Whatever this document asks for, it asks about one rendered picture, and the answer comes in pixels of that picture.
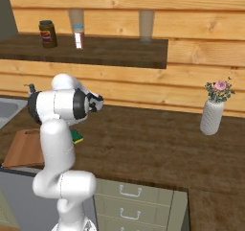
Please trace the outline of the dark wooden shelf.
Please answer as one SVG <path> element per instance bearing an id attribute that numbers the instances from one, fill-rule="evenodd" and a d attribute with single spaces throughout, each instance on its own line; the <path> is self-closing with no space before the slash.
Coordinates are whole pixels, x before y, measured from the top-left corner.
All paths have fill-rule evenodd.
<path id="1" fill-rule="evenodd" d="M 0 58 L 140 68 L 167 68 L 167 39 L 86 36 L 84 48 L 59 35 L 55 48 L 44 48 L 38 35 L 16 35 L 0 41 Z"/>

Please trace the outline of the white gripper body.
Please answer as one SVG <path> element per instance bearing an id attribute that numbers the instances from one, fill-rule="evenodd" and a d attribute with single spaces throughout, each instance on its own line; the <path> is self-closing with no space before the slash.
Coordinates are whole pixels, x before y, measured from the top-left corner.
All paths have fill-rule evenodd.
<path id="1" fill-rule="evenodd" d="M 101 95 L 89 92 L 87 98 L 89 101 L 89 110 L 91 112 L 98 112 L 102 109 L 103 97 Z"/>

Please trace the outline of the wooden cutting board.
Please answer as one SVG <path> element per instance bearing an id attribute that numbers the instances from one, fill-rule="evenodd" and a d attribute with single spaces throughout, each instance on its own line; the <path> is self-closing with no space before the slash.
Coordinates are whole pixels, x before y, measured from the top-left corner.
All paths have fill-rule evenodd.
<path id="1" fill-rule="evenodd" d="M 3 168 L 39 166 L 44 163 L 38 129 L 22 129 L 16 132 Z"/>

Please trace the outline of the brown jar with dark lid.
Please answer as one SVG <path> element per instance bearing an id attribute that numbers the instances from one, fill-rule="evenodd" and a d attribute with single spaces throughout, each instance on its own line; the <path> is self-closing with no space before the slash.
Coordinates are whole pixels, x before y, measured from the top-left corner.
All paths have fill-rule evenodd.
<path id="1" fill-rule="evenodd" d="M 57 46 L 55 25 L 51 20 L 41 20 L 39 31 L 44 48 L 55 48 Z"/>

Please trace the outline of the spice bottle with blue lid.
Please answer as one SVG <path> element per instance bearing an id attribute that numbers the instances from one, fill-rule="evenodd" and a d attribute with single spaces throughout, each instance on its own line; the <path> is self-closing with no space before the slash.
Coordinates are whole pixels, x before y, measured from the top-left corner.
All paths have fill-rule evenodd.
<path id="1" fill-rule="evenodd" d="M 83 45 L 84 45 L 84 28 L 83 28 L 83 25 L 82 24 L 74 24 L 73 30 L 74 30 L 76 47 L 78 49 L 83 49 Z"/>

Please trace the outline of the white textured vase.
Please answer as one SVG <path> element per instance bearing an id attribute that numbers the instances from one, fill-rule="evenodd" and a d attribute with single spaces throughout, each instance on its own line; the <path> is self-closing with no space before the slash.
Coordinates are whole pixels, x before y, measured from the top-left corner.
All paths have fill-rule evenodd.
<path id="1" fill-rule="evenodd" d="M 214 135 L 218 131 L 223 110 L 223 103 L 214 103 L 210 100 L 205 102 L 200 123 L 200 130 L 203 134 Z"/>

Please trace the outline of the steel sink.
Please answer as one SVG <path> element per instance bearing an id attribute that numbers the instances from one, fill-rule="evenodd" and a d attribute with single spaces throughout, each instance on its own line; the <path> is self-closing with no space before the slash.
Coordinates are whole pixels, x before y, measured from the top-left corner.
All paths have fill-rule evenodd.
<path id="1" fill-rule="evenodd" d="M 16 116 L 27 103 L 25 100 L 0 98 L 0 129 Z"/>

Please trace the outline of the pink flowers with green leaves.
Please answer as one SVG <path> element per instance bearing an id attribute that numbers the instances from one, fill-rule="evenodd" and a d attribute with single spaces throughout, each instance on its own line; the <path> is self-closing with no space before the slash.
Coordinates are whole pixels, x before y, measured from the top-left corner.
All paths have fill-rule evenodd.
<path id="1" fill-rule="evenodd" d="M 215 81 L 207 82 L 205 87 L 208 91 L 209 101 L 215 104 L 220 104 L 226 102 L 235 91 L 232 90 L 232 85 L 230 84 L 231 78 L 226 81 Z"/>

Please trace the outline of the grey soap dispenser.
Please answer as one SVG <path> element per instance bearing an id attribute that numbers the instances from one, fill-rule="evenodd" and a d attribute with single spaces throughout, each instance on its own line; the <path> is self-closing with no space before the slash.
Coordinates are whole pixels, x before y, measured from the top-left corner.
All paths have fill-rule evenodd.
<path id="1" fill-rule="evenodd" d="M 24 84 L 24 86 L 28 86 L 29 87 L 29 97 L 36 92 L 35 86 L 33 83 L 29 83 L 29 84 Z"/>

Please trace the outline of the green and yellow sponge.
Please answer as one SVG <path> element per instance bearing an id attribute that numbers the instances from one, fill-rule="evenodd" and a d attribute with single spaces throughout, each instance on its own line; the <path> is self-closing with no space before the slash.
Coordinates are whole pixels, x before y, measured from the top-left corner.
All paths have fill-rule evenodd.
<path id="1" fill-rule="evenodd" d="M 76 129 L 72 129 L 71 134 L 74 144 L 80 143 L 83 140 L 83 136 Z"/>

